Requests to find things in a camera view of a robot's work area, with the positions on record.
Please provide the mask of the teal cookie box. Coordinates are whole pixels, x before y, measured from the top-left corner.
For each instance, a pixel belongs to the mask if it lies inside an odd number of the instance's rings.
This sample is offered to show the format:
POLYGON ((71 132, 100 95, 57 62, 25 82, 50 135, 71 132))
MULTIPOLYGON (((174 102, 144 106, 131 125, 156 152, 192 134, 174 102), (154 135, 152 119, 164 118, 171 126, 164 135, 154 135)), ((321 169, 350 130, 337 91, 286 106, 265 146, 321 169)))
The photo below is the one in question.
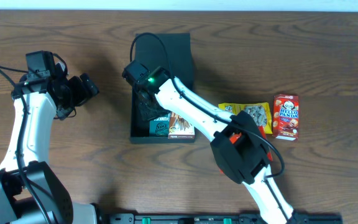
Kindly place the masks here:
POLYGON ((149 135, 167 137, 169 133, 170 113, 155 118, 149 122, 149 135))

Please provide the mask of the brown Pocky snack box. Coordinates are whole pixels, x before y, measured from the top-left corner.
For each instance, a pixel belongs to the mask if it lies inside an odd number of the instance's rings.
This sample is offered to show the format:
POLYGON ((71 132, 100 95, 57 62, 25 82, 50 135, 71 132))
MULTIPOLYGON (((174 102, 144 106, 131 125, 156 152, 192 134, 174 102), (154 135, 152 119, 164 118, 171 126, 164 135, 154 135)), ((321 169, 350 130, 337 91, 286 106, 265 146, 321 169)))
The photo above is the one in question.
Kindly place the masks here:
POLYGON ((194 139, 195 128, 180 115, 171 112, 168 126, 169 139, 194 139))

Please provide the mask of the black gift box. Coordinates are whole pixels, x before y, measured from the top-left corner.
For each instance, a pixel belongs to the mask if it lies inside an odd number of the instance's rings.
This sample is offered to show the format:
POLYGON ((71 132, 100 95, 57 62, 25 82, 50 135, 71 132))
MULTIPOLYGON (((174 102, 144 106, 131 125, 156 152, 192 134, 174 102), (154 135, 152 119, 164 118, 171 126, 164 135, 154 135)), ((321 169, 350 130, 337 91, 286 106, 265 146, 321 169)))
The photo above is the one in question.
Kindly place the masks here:
MULTIPOLYGON (((145 35, 135 43, 134 59, 150 71, 162 66, 172 66, 173 74, 190 90, 194 84, 194 68, 191 55, 190 34, 158 34, 159 39, 145 35)), ((130 142, 133 144, 193 143, 195 137, 173 138, 150 134, 150 122, 141 118, 138 97, 132 92, 130 142)))

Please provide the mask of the yellow Hacks candy bag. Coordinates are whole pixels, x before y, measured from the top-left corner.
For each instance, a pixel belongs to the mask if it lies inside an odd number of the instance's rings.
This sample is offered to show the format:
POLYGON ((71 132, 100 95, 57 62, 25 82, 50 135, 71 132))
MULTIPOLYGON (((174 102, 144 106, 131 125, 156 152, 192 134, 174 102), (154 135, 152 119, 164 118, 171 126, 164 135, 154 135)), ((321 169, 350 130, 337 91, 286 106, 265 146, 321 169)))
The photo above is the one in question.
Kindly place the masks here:
POLYGON ((241 111, 245 111, 251 115, 257 126, 263 127, 265 134, 273 134, 272 115, 267 102, 248 104, 220 103, 218 104, 218 108, 232 112, 233 114, 239 114, 241 111))

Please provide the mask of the red Hello Panda box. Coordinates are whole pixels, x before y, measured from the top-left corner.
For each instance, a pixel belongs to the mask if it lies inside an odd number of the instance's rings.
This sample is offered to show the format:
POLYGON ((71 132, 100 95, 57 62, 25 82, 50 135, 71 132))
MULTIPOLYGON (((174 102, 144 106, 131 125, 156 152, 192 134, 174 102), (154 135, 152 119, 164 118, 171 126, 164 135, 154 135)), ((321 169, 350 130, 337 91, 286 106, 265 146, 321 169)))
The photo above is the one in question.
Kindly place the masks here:
POLYGON ((278 94, 273 101, 273 136, 276 139, 296 141, 299 137, 299 97, 278 94))

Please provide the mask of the red Hacks candy bag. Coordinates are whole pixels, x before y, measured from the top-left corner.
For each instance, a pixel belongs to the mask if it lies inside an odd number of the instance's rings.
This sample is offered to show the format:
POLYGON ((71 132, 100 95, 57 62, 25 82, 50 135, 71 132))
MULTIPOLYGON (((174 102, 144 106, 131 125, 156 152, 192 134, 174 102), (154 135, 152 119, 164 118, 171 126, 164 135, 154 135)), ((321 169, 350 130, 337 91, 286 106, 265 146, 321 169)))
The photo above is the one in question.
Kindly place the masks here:
POLYGON ((257 127, 227 126, 214 133, 210 142, 220 170, 235 182, 253 182, 254 177, 270 164, 269 145, 257 127))

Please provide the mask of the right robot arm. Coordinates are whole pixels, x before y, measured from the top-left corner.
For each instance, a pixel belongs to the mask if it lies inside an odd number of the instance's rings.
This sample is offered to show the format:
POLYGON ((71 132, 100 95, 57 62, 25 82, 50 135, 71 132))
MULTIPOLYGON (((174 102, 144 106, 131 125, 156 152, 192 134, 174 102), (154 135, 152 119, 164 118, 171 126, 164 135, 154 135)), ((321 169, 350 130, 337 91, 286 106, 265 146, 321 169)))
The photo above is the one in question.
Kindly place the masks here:
POLYGON ((204 134, 220 170, 246 187, 266 223, 294 223, 294 209, 275 183, 268 157, 276 148, 249 114, 219 109, 162 67, 152 72, 141 68, 127 80, 141 100, 174 112, 204 134))

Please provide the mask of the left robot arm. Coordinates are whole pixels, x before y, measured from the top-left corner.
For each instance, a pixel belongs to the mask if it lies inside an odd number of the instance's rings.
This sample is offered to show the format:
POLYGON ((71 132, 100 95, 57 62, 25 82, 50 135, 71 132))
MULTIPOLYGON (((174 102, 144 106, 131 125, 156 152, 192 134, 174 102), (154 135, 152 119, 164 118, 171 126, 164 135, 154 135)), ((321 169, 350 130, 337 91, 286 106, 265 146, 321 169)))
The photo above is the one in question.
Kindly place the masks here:
POLYGON ((49 165, 53 121, 98 92, 85 73, 29 73, 15 84, 15 120, 0 163, 0 223, 102 223, 97 206, 74 202, 49 165))

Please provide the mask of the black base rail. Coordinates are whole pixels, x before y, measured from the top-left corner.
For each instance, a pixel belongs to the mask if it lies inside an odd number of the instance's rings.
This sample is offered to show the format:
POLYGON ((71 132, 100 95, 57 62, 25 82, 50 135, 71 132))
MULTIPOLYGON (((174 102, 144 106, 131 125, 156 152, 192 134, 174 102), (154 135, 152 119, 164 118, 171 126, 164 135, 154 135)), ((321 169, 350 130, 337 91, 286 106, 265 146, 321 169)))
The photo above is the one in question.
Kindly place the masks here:
MULTIPOLYGON (((106 215, 106 224, 263 224, 259 214, 240 215, 135 215, 133 213, 115 213, 106 215)), ((340 215, 310 215, 295 213, 288 221, 290 224, 343 224, 340 215)))

